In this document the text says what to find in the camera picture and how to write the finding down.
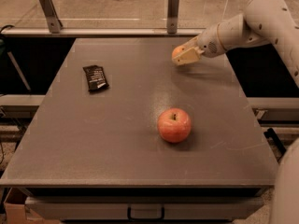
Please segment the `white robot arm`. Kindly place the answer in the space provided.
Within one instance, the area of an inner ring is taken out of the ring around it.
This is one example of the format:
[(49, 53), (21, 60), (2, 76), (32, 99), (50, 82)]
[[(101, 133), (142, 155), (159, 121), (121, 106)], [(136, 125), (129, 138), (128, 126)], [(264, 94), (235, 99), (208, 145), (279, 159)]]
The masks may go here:
[[(299, 86), (299, 27), (284, 0), (249, 0), (244, 11), (213, 25), (176, 47), (177, 65), (213, 58), (236, 48), (271, 44)], [(269, 224), (299, 223), (299, 139), (287, 149), (278, 167)]]

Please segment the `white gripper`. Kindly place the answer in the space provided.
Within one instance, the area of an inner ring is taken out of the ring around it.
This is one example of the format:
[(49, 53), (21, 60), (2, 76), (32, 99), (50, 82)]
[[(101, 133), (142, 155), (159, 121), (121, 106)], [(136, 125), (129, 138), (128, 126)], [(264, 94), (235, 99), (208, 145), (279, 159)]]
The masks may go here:
[(200, 60), (201, 55), (214, 58), (225, 53), (218, 33), (219, 25), (213, 25), (205, 29), (198, 37), (195, 36), (182, 44), (184, 48), (181, 56), (172, 62), (176, 65), (195, 63)]

